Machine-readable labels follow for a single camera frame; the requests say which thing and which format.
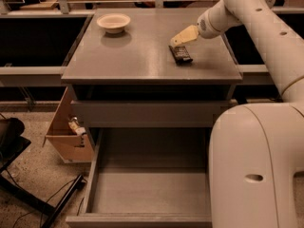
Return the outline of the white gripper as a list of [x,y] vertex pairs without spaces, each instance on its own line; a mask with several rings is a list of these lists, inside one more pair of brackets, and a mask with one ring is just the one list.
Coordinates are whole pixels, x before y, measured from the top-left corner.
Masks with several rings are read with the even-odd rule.
[[228,29],[228,13],[226,8],[210,8],[197,21],[175,35],[170,40],[170,46],[175,48],[196,40],[199,35],[205,39],[218,37]]

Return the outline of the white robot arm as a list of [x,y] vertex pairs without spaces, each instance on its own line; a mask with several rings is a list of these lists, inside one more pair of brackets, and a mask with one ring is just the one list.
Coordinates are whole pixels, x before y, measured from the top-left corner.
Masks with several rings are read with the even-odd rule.
[[304,40],[272,0],[220,0],[174,46],[246,27],[281,97],[222,113],[209,144],[213,228],[297,228],[294,175],[304,160]]

